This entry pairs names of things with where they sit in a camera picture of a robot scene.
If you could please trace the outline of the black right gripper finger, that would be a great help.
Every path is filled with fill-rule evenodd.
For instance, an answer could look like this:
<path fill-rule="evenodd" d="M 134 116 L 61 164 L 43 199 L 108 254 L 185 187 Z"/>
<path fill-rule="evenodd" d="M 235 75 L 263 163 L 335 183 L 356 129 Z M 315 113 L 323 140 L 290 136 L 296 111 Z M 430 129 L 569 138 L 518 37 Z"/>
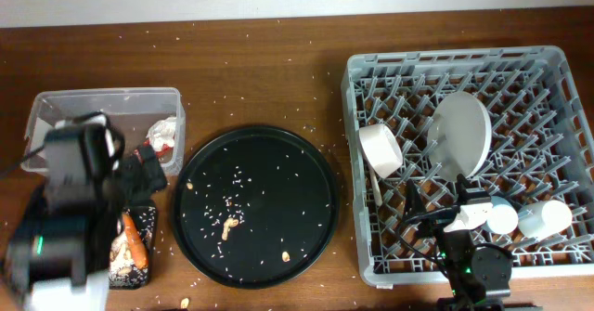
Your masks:
<path fill-rule="evenodd" d="M 456 192 L 458 194 L 457 202 L 469 202 L 485 197 L 485 191 L 482 188 L 474 188 L 463 174 L 457 175 Z"/>
<path fill-rule="evenodd" d="M 426 208 L 421 200 L 417 186 L 413 180 L 408 179 L 406 182 L 406 200 L 403 211 L 403 220 L 409 221 L 414 217 L 425 213 Z"/>

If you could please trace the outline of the red snack wrapper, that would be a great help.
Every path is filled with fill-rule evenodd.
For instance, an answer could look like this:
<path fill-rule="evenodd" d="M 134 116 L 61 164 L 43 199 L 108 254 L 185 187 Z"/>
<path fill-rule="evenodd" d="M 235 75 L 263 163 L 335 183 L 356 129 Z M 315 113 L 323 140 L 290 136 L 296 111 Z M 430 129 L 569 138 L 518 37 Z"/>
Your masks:
<path fill-rule="evenodd" d="M 144 146 L 150 146 L 150 147 L 151 147 L 150 140 L 149 140 L 149 139 L 145 140 L 145 141 L 143 142 L 143 145 L 144 145 Z M 172 147 L 170 147 L 169 145 L 167 145 L 167 144 L 162 144 L 162 145 L 161 145 L 161 147 L 155 151 L 155 154 L 156 154 L 156 156 L 157 156 L 158 158 L 161 158 L 161 157 L 163 157 L 164 155 L 166 155 L 166 154 L 167 154 L 169 151 L 171 151 L 172 149 L 173 149 L 173 148 L 172 148 Z"/>

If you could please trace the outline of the white plastic fork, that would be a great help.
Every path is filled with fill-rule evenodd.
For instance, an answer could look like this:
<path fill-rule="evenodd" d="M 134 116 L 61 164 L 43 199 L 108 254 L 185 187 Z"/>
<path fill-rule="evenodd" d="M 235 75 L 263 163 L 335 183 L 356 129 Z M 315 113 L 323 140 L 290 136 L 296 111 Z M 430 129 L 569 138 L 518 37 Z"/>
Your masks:
<path fill-rule="evenodd" d="M 381 195 L 380 185 L 379 185 L 379 181 L 377 178 L 377 174 L 372 166 L 369 167 L 369 178 L 370 178 L 370 184 L 372 187 L 373 199 L 374 199 L 375 205 L 377 207 L 381 207 L 383 204 L 383 199 L 382 199 L 382 195 Z"/>

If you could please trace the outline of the white tissue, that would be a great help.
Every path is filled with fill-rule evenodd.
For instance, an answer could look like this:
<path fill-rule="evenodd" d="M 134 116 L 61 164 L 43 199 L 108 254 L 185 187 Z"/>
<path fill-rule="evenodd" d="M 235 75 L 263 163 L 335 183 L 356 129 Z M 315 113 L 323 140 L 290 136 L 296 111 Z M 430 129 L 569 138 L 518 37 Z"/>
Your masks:
<path fill-rule="evenodd" d="M 176 122 L 177 118 L 175 116 L 170 116 L 166 119 L 157 121 L 149 128 L 146 138 L 150 140 L 150 144 L 155 151 L 159 149 L 162 144 L 167 144 L 172 148 L 174 147 Z"/>

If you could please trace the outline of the light blue cup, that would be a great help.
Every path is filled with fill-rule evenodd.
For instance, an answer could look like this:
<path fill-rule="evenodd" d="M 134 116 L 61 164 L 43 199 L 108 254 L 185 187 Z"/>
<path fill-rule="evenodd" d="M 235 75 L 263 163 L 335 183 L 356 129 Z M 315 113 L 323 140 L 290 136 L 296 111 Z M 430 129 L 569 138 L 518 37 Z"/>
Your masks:
<path fill-rule="evenodd" d="M 519 218 L 513 206 L 504 198 L 491 197 L 493 208 L 482 225 L 482 229 L 493 234 L 506 235 L 518 226 Z"/>

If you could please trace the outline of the grey plate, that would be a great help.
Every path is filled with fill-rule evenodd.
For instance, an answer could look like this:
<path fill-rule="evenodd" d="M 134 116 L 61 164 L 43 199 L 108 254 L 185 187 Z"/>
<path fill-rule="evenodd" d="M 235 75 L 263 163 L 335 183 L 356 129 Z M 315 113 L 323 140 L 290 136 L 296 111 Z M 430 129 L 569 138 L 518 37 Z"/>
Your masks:
<path fill-rule="evenodd" d="M 427 144 L 436 143 L 429 160 L 447 182 L 469 178 L 483 166 L 491 146 L 492 125 L 484 104 L 466 92 L 446 96 L 433 113 Z"/>

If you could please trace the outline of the white bowl with food scraps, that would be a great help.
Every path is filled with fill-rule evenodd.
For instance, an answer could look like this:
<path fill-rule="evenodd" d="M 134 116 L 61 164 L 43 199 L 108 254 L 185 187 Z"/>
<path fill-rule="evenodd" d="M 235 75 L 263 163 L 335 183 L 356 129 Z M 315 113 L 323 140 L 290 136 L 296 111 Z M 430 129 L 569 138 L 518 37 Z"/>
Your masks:
<path fill-rule="evenodd" d="M 366 161 L 381 178 L 389 177 L 403 165 L 402 150 L 386 124 L 364 126 L 358 137 Z"/>

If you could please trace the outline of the orange carrot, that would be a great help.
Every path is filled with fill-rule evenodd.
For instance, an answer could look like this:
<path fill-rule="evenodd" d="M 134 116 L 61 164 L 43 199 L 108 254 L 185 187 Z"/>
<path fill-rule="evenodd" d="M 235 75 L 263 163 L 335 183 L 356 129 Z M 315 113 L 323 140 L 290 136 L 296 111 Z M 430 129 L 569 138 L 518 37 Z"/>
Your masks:
<path fill-rule="evenodd" d="M 131 258 L 138 269 L 145 269 L 149 266 L 148 251 L 140 239 L 134 220 L 129 214 L 122 214 L 122 220 Z"/>

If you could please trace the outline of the small white cup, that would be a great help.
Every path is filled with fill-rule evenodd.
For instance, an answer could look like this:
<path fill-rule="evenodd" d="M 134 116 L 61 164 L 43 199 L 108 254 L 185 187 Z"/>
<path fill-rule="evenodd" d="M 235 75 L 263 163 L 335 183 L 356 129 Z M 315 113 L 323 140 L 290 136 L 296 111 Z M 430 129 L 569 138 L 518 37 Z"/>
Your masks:
<path fill-rule="evenodd" d="M 518 212 L 518 228 L 527 238 L 546 239 L 572 224 L 572 211 L 561 201 L 539 201 Z"/>

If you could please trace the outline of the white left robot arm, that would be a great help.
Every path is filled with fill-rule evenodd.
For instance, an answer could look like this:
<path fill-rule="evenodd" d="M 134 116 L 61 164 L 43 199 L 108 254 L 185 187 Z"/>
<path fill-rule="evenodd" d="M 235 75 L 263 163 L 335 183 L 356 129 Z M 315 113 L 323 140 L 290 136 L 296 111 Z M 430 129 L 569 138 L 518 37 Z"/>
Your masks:
<path fill-rule="evenodd" d="M 4 280 L 24 310 L 103 310 L 123 206 L 162 188 L 164 173 L 150 146 L 128 157 L 104 144 L 46 144 L 44 151 L 49 176 L 9 241 Z"/>

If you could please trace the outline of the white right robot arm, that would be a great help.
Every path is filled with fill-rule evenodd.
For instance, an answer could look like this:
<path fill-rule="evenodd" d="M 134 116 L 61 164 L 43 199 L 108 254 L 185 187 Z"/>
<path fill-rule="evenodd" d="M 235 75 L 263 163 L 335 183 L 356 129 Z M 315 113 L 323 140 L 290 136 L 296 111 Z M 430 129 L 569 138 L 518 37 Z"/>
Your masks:
<path fill-rule="evenodd" d="M 468 229 L 446 231 L 457 214 L 473 204 L 489 204 L 491 197 L 486 191 L 473 188 L 463 175 L 456 177 L 456 190 L 454 204 L 421 213 L 418 218 L 418 236 L 435 239 L 433 260 L 444 272 L 453 294 L 451 298 L 440 298 L 436 308 L 504 311 L 502 300 L 510 296 L 511 253 L 492 243 L 474 242 Z"/>

